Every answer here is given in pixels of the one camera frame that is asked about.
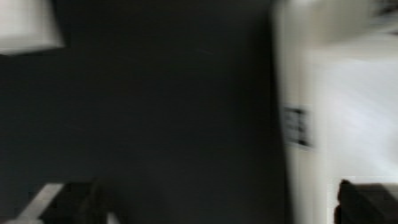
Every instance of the blurry object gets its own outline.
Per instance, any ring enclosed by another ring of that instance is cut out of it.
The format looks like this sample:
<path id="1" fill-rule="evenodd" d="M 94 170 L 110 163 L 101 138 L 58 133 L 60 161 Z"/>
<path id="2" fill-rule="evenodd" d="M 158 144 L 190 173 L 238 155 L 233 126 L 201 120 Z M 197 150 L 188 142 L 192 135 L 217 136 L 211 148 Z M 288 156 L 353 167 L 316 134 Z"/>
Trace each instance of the blurry object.
<path id="1" fill-rule="evenodd" d="M 5 224 L 119 224 L 96 183 L 46 184 Z"/>
<path id="2" fill-rule="evenodd" d="M 375 0 L 275 4 L 280 111 L 305 111 L 311 143 L 302 150 L 284 120 L 296 224 L 334 223 L 341 179 L 398 183 L 398 20 L 375 26 L 373 6 Z"/>
<path id="3" fill-rule="evenodd" d="M 48 0 L 0 0 L 0 54 L 62 47 Z"/>
<path id="4" fill-rule="evenodd" d="M 398 186 L 389 185 L 385 188 L 384 185 L 352 184 L 348 180 L 341 181 L 336 224 L 398 223 L 398 200 L 389 192 L 391 189 L 396 192 Z"/>
<path id="5" fill-rule="evenodd" d="M 398 13 L 398 0 L 375 0 L 375 6 L 376 6 L 375 11 L 376 16 L 385 16 L 391 15 L 392 13 Z"/>

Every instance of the dark surface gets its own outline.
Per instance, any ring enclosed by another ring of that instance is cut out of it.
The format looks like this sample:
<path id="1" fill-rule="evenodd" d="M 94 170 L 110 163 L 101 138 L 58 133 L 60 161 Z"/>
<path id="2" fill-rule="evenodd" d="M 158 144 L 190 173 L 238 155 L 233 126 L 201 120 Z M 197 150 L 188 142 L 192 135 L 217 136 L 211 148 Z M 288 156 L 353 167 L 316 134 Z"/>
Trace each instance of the dark surface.
<path id="1" fill-rule="evenodd" d="M 0 58 L 0 215 L 97 177 L 124 223 L 284 223 L 266 0 L 58 0 L 67 47 Z"/>

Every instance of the white panel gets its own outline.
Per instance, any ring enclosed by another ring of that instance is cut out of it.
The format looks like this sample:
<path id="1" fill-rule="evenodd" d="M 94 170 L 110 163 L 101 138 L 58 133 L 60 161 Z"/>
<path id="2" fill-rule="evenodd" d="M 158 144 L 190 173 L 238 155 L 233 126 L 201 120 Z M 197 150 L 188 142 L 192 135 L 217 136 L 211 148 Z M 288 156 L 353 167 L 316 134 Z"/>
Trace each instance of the white panel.
<path id="1" fill-rule="evenodd" d="M 60 46 L 48 0 L 0 0 L 0 54 Z"/>

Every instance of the door hinge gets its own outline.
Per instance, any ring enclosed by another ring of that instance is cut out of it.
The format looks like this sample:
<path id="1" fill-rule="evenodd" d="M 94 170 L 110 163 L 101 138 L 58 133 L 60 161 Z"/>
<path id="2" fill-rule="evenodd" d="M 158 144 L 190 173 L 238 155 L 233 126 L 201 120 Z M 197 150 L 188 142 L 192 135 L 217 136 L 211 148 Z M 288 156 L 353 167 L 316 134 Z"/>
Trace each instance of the door hinge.
<path id="1" fill-rule="evenodd" d="M 284 108 L 284 128 L 288 142 L 309 147 L 307 113 L 300 108 Z"/>

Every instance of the black object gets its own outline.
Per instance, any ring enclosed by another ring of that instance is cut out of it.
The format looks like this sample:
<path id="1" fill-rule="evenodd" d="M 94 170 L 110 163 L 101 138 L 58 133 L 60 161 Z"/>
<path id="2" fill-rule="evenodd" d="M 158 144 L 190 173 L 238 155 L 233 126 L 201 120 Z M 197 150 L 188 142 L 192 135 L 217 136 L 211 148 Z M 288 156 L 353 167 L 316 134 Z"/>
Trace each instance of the black object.
<path id="1" fill-rule="evenodd" d="M 37 218 L 44 224 L 105 224 L 105 204 L 96 183 L 65 183 Z"/>
<path id="2" fill-rule="evenodd" d="M 339 184 L 337 224 L 398 224 L 398 201 L 382 184 Z"/>

